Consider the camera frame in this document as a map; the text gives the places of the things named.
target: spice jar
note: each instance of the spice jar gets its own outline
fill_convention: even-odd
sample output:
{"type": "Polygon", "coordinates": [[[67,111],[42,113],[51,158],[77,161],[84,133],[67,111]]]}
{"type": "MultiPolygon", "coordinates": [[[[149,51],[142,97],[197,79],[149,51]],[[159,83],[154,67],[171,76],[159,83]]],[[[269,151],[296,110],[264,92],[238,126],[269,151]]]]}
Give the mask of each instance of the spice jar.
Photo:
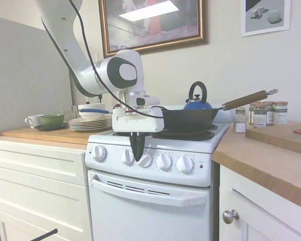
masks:
{"type": "Polygon", "coordinates": [[[266,126],[272,126],[273,125],[273,101],[264,101],[263,104],[267,104],[266,107],[266,126]]]}
{"type": "Polygon", "coordinates": [[[250,104],[250,117],[249,117],[249,125],[253,125],[254,122],[254,104],[261,103],[261,101],[257,101],[250,104]]]}
{"type": "Polygon", "coordinates": [[[246,114],[244,107],[236,108],[234,128],[236,133],[245,133],[246,131],[246,114]]]}
{"type": "Polygon", "coordinates": [[[273,110],[273,124],[285,125],[287,124],[287,102],[279,101],[274,103],[273,110]]]}
{"type": "Polygon", "coordinates": [[[266,127],[266,107],[267,104],[256,103],[254,104],[254,128],[266,127]]]}

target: drawer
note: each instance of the drawer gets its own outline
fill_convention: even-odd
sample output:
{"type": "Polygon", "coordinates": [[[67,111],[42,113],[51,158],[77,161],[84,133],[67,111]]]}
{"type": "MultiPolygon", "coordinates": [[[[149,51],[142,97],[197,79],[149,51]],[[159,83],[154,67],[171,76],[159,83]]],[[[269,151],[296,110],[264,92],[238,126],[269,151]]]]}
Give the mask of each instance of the drawer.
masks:
{"type": "Polygon", "coordinates": [[[1,141],[0,167],[87,186],[85,150],[1,141]]]}
{"type": "MultiPolygon", "coordinates": [[[[0,235],[1,241],[31,241],[51,230],[44,230],[31,225],[20,219],[12,217],[6,213],[0,212],[0,235]]],[[[52,235],[44,241],[67,241],[58,236],[58,233],[52,235]]]]}
{"type": "Polygon", "coordinates": [[[0,212],[69,240],[91,240],[88,187],[0,167],[0,212]]]}

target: cutting board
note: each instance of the cutting board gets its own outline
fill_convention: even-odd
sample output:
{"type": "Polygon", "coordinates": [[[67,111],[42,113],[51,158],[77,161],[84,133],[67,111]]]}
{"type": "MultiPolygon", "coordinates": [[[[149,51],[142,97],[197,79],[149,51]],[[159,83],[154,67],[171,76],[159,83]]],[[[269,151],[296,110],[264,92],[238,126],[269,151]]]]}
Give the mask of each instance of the cutting board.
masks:
{"type": "MultiPolygon", "coordinates": [[[[103,129],[100,132],[105,132],[109,130],[111,130],[111,128],[103,129]]],[[[4,131],[1,133],[1,135],[6,137],[19,137],[42,141],[65,142],[86,145],[88,143],[88,138],[92,134],[100,132],[80,133],[75,132],[71,129],[43,132],[29,127],[11,131],[4,131]]]]}
{"type": "Polygon", "coordinates": [[[253,128],[248,125],[245,135],[261,142],[301,153],[301,134],[294,133],[296,129],[301,129],[301,122],[265,128],[253,128]]]}

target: oven vent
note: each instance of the oven vent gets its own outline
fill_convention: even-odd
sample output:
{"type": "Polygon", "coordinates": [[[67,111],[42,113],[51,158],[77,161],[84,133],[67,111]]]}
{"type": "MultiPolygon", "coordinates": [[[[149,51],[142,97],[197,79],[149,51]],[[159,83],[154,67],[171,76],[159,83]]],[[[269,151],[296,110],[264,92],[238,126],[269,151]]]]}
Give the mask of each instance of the oven vent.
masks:
{"type": "Polygon", "coordinates": [[[150,191],[148,190],[149,194],[154,194],[154,195],[165,195],[165,196],[170,196],[169,193],[165,193],[165,192],[156,192],[156,191],[150,191]]]}
{"type": "Polygon", "coordinates": [[[123,188],[123,185],[119,184],[119,183],[107,181],[107,184],[110,185],[110,186],[113,186],[113,187],[118,187],[118,188],[121,188],[121,189],[123,188]]]}
{"type": "Polygon", "coordinates": [[[133,187],[133,186],[126,186],[120,183],[115,183],[115,182],[110,182],[107,181],[107,184],[113,187],[118,187],[121,189],[126,189],[129,191],[133,191],[133,192],[141,192],[141,193],[148,193],[148,194],[153,194],[153,195],[162,195],[162,196],[170,196],[169,193],[166,192],[158,192],[158,191],[152,191],[152,190],[146,190],[146,189],[142,189],[142,188],[138,188],[138,187],[133,187]]]}

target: gold frame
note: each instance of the gold frame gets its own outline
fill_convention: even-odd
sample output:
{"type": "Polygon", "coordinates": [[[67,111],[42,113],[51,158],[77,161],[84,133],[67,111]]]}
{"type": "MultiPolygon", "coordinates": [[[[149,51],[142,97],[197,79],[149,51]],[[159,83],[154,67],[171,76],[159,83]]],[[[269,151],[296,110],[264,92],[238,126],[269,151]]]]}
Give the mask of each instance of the gold frame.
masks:
{"type": "MultiPolygon", "coordinates": [[[[119,50],[109,51],[109,39],[108,39],[108,27],[107,27],[107,15],[106,15],[106,0],[99,0],[99,15],[101,23],[101,36],[104,58],[115,55],[119,50]]],[[[198,12],[198,26],[199,36],[182,38],[178,40],[172,40],[162,42],[158,44],[143,45],[140,47],[132,48],[138,51],[140,54],[154,53],[163,50],[178,49],[183,47],[190,47],[195,45],[208,44],[208,18],[207,18],[207,1],[197,0],[199,2],[198,12]]]]}

